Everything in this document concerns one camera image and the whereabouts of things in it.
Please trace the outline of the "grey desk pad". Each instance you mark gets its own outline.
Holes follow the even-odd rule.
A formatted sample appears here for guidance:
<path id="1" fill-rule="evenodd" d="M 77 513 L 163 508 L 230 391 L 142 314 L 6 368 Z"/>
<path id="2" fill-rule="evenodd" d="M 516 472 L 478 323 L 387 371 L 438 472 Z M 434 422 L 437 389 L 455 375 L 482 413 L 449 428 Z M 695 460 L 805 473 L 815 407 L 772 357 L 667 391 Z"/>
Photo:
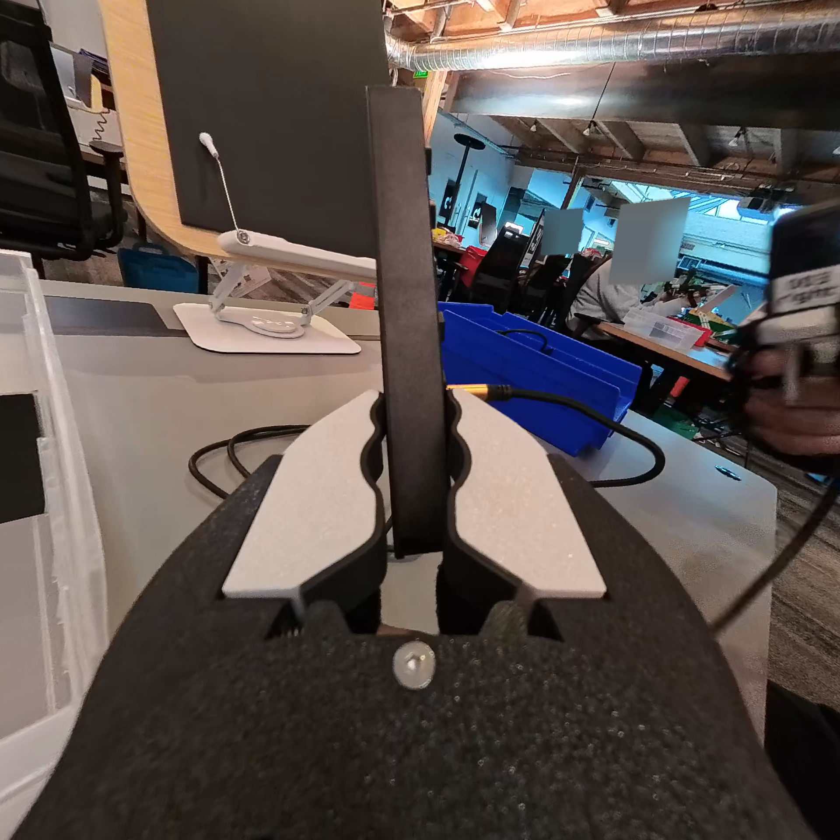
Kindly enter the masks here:
<path id="1" fill-rule="evenodd" d="M 168 327 L 155 306 L 143 301 L 47 297 L 54 334 L 86 337 L 186 338 Z"/>

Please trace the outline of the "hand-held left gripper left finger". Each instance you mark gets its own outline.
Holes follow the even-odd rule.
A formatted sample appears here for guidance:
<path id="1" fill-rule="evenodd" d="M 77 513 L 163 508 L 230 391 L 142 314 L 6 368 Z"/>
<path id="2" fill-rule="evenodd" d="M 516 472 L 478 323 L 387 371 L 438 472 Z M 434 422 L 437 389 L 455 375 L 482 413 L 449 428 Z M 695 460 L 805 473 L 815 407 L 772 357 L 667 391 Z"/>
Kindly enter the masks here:
<path id="1" fill-rule="evenodd" d="M 284 452 L 222 587 L 228 599 L 304 601 L 323 574 L 382 535 L 382 454 L 368 390 L 311 425 Z"/>

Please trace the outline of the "black office chair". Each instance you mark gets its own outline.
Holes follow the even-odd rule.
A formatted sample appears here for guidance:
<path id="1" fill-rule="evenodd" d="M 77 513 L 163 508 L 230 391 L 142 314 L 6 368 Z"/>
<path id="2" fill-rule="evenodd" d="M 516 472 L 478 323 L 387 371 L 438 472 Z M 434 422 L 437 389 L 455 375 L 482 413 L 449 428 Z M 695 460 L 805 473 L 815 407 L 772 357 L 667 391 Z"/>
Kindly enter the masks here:
<path id="1" fill-rule="evenodd" d="M 128 220 L 117 146 L 97 143 L 107 198 L 88 182 L 42 13 L 1 11 L 1 247 L 34 260 L 85 261 L 120 245 Z"/>

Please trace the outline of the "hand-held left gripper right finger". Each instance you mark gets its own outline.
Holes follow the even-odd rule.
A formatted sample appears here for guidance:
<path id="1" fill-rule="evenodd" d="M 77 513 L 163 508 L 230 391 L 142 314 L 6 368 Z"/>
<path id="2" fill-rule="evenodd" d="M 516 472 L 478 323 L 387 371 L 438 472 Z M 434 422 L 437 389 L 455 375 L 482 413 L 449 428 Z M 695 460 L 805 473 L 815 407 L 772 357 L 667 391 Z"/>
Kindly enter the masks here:
<path id="1" fill-rule="evenodd" d="M 603 598 L 606 584 L 545 449 L 477 395 L 450 395 L 453 436 L 466 451 L 455 536 L 512 579 L 518 601 Z"/>

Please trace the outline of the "wooden table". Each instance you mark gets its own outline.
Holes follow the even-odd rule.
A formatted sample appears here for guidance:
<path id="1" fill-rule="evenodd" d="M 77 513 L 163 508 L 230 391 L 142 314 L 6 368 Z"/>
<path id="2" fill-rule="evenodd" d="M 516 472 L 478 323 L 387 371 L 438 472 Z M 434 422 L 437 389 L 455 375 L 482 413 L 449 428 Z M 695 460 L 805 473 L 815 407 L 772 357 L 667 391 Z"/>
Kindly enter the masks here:
<path id="1" fill-rule="evenodd" d="M 665 361 L 681 370 L 694 372 L 694 375 L 704 374 L 722 382 L 730 382 L 732 374 L 728 370 L 728 358 L 725 354 L 709 347 L 690 347 L 686 350 L 672 348 L 651 340 L 648 336 L 627 331 L 623 326 L 610 322 L 599 322 L 594 330 L 603 335 L 632 344 L 638 349 L 652 354 L 655 358 Z"/>

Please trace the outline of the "clear plastic bin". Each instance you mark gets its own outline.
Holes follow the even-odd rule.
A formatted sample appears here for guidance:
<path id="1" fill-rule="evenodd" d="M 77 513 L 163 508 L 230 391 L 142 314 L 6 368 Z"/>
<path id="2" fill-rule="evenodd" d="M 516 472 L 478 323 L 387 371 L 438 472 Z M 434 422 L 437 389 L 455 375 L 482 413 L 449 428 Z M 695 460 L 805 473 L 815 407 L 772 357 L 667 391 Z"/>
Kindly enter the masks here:
<path id="1" fill-rule="evenodd" d="M 1 837 L 67 743 L 109 643 L 105 561 L 46 298 L 29 257 L 2 252 L 1 396 L 32 394 L 45 512 L 1 523 Z"/>

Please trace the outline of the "person's right hand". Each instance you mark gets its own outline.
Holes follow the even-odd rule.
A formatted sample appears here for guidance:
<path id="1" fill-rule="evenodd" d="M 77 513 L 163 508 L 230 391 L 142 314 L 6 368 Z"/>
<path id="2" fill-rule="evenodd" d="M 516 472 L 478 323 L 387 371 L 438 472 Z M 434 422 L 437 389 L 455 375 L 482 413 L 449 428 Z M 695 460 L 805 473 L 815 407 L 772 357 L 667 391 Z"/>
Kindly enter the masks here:
<path id="1" fill-rule="evenodd" d="M 836 377 L 799 381 L 796 399 L 783 388 L 753 384 L 744 406 L 751 439 L 767 454 L 807 473 L 839 478 L 839 383 Z"/>

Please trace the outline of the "grey desk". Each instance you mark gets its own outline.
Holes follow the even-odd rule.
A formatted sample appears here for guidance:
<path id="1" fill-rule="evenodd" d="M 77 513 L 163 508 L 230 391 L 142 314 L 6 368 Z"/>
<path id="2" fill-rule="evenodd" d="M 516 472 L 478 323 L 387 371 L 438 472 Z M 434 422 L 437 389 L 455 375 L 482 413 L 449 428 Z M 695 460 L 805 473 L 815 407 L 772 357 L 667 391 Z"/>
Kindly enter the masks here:
<path id="1" fill-rule="evenodd" d="M 44 281 L 46 297 L 130 301 L 112 287 Z M 145 293 L 174 327 L 173 296 Z M 350 312 L 360 342 L 349 357 L 277 360 L 216 355 L 188 338 L 56 335 L 98 514 L 108 587 L 108 637 L 162 562 L 215 509 L 187 460 L 250 427 L 310 424 L 382 385 L 375 325 Z M 602 491 L 659 553 L 707 620 L 774 553 L 776 489 L 769 481 L 630 412 L 625 425 L 665 452 L 645 485 Z M 721 476 L 729 467 L 742 481 Z"/>

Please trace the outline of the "wooden board with dark panel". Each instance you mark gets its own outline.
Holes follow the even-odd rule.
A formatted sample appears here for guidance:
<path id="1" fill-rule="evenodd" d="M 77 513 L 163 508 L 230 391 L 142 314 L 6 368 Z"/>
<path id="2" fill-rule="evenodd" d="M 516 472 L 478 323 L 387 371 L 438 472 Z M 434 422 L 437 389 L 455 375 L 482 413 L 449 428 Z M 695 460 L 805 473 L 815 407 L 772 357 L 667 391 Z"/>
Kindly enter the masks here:
<path id="1" fill-rule="evenodd" d="M 367 88 L 388 83 L 382 2 L 99 2 L 131 193 L 174 245 L 238 224 L 375 256 Z"/>

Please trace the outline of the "blue box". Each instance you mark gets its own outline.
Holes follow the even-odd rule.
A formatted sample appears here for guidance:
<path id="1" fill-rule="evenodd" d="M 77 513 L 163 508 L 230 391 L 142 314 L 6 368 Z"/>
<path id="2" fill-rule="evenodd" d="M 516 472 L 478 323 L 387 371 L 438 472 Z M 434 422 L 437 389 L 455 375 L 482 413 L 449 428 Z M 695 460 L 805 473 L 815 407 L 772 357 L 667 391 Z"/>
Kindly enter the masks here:
<path id="1" fill-rule="evenodd" d="M 127 288 L 199 292 L 199 276 L 194 265 L 170 254 L 162 245 L 139 241 L 131 248 L 119 248 L 117 257 L 123 285 Z"/>

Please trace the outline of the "white folding stand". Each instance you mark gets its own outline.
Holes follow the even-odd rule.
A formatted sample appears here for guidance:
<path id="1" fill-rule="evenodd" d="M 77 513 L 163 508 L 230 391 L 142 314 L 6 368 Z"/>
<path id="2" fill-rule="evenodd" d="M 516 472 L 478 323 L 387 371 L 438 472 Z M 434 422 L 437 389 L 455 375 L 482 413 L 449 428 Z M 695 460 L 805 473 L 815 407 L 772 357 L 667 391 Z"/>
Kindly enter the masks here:
<path id="1" fill-rule="evenodd" d="M 215 292 L 206 303 L 179 303 L 173 312 L 199 350 L 223 355 L 355 356 L 357 342 L 321 316 L 322 311 L 354 289 L 356 281 L 374 280 L 372 258 L 354 257 L 292 243 L 284 238 L 241 227 L 235 216 L 220 153 L 211 134 L 198 141 L 215 162 L 233 228 L 217 237 L 226 262 Z M 245 278 L 265 275 L 269 265 L 290 262 L 313 273 L 336 276 L 332 285 L 303 305 L 299 313 L 268 314 L 266 310 L 229 303 Z"/>

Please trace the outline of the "blue plastic bin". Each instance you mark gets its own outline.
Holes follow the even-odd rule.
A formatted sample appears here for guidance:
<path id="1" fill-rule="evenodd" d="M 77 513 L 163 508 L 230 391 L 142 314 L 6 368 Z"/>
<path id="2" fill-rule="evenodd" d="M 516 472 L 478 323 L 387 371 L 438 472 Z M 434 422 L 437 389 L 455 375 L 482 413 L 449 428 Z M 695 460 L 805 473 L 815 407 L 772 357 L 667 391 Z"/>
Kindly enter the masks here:
<path id="1" fill-rule="evenodd" d="M 620 423 L 636 396 L 641 368 L 587 343 L 488 304 L 441 303 L 444 377 L 449 385 L 509 385 L 583 403 Z M 534 436 L 577 456 L 612 431 L 562 406 L 514 399 L 497 409 Z"/>

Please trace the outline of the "black usb hub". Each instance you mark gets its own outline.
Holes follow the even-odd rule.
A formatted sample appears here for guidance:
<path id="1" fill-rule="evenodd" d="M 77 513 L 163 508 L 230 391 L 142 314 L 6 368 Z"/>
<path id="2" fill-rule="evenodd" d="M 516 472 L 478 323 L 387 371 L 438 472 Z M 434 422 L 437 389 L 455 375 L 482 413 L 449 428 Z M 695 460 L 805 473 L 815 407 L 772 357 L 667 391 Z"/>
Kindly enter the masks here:
<path id="1" fill-rule="evenodd" d="M 449 489 L 445 378 L 422 97 L 368 87 L 377 289 L 397 559 L 443 549 Z"/>

